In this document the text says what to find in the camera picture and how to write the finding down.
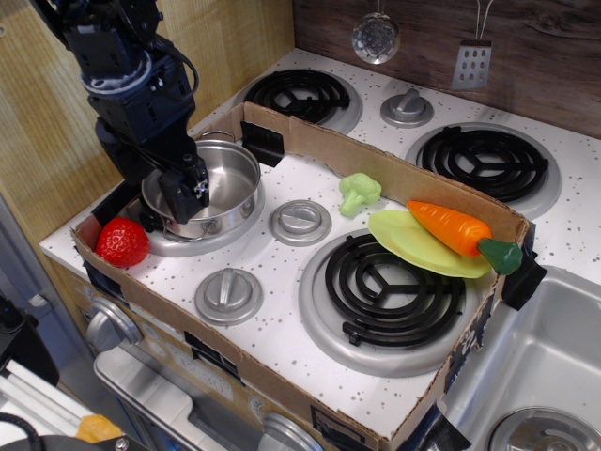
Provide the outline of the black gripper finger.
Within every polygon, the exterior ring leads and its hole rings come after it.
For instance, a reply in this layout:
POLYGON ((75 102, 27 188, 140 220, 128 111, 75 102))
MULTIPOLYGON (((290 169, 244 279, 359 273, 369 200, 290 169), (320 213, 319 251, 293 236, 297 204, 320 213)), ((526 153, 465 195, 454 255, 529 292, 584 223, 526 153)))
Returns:
POLYGON ((198 202, 201 208, 209 203, 208 171, 205 161, 197 153, 186 153, 182 157, 184 185, 187 196, 198 202))
POLYGON ((203 208, 199 180, 191 172, 170 169, 159 177, 159 186, 177 223, 187 224, 203 208))

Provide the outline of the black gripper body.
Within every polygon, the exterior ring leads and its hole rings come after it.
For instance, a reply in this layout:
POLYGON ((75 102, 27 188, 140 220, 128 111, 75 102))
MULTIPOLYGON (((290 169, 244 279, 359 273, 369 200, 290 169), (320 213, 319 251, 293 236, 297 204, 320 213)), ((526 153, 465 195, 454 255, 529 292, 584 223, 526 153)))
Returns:
POLYGON ((129 184, 153 170, 181 179, 197 167, 195 144, 187 134, 197 89, 184 69, 191 64, 173 46, 82 51, 82 82, 99 116, 97 136, 129 184))

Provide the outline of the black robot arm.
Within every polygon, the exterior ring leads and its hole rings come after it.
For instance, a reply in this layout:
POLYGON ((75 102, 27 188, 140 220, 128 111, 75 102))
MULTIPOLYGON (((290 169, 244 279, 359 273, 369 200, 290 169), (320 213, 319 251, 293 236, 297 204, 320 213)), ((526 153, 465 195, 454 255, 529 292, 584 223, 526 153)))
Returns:
POLYGON ((192 62, 157 32, 153 1, 35 1, 33 7, 81 71, 96 135, 121 176, 140 184, 158 171, 180 224, 209 204, 204 160, 187 133, 199 86, 192 62))

